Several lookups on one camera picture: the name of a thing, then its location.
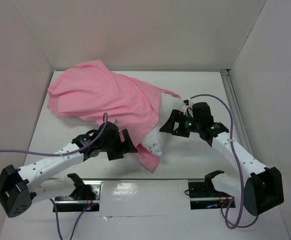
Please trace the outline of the pink fabric pillowcase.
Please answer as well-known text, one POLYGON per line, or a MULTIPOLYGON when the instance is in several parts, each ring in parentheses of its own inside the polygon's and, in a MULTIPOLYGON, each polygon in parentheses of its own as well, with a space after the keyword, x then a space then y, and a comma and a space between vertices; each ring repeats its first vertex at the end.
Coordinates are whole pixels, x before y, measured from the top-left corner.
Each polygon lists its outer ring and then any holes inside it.
POLYGON ((166 134, 160 128, 172 110, 181 110, 181 97, 167 89, 110 71, 102 61, 78 64, 64 71, 48 88, 47 107, 60 118, 84 121, 116 120, 126 129, 141 164, 153 173, 160 164, 166 134))

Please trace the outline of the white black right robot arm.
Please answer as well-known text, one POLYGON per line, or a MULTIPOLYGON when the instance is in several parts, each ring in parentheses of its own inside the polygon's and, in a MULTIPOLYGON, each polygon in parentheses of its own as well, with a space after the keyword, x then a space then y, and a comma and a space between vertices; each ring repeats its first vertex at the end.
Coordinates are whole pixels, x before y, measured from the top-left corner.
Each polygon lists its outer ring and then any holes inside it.
POLYGON ((204 177, 204 192, 218 197, 228 194, 238 200, 252 216, 258 216, 284 202, 282 174, 254 158, 234 138, 222 123, 215 122, 206 102, 195 103, 192 115, 174 109, 160 132, 188 138, 191 133, 221 153, 238 171, 239 178, 228 176, 223 170, 215 170, 204 177))

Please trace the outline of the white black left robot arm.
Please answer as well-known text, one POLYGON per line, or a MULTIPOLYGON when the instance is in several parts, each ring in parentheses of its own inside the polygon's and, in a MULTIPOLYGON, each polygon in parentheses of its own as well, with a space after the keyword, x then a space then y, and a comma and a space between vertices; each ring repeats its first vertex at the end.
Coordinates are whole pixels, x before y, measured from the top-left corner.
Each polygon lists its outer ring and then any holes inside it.
POLYGON ((63 178, 60 172, 106 153, 108 160, 122 159, 127 153, 137 153, 127 129, 119 131, 114 123, 103 123, 99 129, 75 137, 56 153, 32 164, 5 167, 0 174, 0 204, 9 218, 15 218, 31 205, 56 198, 70 197, 89 203, 95 199, 92 187, 76 174, 63 178))

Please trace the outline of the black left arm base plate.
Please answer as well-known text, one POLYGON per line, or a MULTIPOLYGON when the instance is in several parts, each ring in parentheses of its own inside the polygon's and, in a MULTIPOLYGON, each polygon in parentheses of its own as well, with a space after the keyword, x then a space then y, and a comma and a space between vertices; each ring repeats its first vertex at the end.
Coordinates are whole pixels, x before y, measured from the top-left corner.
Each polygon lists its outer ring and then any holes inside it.
POLYGON ((102 182, 96 180, 84 180, 90 192, 84 192, 79 197, 58 196, 54 199, 57 211, 60 213, 98 212, 100 210, 100 195, 102 182))

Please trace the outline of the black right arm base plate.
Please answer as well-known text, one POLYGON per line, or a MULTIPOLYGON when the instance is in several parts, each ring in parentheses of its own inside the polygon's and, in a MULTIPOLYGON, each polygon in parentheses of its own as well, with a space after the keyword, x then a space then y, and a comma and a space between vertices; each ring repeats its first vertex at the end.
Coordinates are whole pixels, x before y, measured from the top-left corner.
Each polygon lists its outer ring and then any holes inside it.
POLYGON ((189 181, 184 194, 189 197, 191 210, 220 209, 223 203, 232 199, 224 192, 208 192, 203 181, 189 181))

